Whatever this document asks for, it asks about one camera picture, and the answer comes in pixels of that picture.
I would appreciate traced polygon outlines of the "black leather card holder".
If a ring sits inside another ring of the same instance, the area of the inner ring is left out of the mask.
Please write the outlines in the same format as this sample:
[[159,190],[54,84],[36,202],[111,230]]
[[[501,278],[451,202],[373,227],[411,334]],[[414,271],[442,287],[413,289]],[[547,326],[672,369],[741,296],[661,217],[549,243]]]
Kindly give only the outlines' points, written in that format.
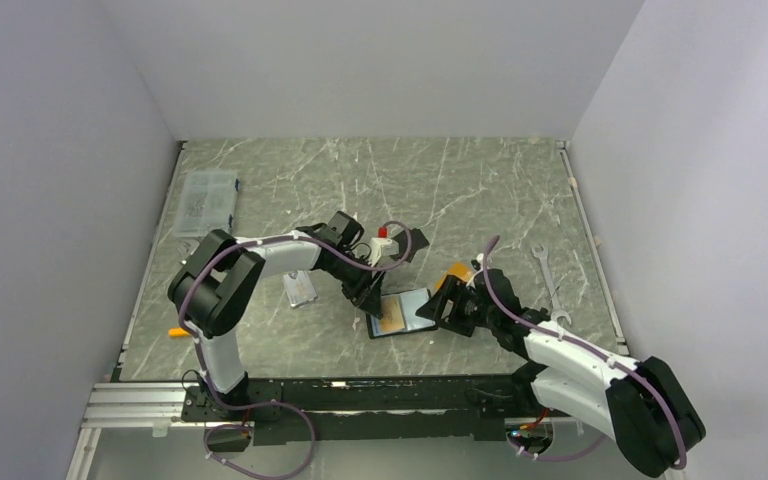
[[417,310],[430,299],[427,289],[415,289],[381,297],[382,317],[366,315],[367,334],[370,339],[434,331],[435,321],[417,314]]

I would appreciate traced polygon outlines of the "black card sleeve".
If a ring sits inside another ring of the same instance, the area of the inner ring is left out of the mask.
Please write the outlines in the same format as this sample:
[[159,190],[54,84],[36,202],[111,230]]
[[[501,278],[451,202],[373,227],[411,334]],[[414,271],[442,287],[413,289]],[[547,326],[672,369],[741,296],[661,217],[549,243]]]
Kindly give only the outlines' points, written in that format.
[[419,228],[403,230],[398,234],[400,255],[410,263],[416,254],[430,245],[429,240]]

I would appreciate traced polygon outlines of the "clear plastic screw box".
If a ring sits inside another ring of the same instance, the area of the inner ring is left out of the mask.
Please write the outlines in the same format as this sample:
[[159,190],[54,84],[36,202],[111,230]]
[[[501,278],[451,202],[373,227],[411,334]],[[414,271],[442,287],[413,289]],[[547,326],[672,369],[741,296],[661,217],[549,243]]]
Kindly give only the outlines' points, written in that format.
[[188,173],[172,235],[197,238],[216,229],[231,233],[239,186],[236,171],[200,170]]

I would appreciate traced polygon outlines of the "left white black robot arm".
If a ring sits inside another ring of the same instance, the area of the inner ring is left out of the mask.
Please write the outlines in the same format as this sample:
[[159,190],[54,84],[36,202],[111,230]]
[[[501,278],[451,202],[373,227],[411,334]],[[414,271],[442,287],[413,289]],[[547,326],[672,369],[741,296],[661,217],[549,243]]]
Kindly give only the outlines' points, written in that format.
[[237,343],[237,327],[262,279],[291,272],[322,271],[339,282],[356,308],[382,311],[384,268],[352,247],[364,229],[339,211],[328,223],[301,226],[285,234],[239,240],[210,231],[168,287],[181,327],[194,338],[200,383],[208,407],[224,420],[239,417],[249,402],[249,375]]

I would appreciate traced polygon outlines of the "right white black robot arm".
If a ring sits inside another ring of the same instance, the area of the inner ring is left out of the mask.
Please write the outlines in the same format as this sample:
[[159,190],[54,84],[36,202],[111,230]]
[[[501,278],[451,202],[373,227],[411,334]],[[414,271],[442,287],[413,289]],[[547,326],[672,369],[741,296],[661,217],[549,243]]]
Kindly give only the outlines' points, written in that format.
[[525,307],[499,269],[472,283],[447,275],[417,316],[462,336],[490,331],[525,363],[510,377],[510,401],[534,415],[559,410],[611,439],[640,473],[678,466],[707,435],[669,365],[613,354],[563,328],[547,309]]

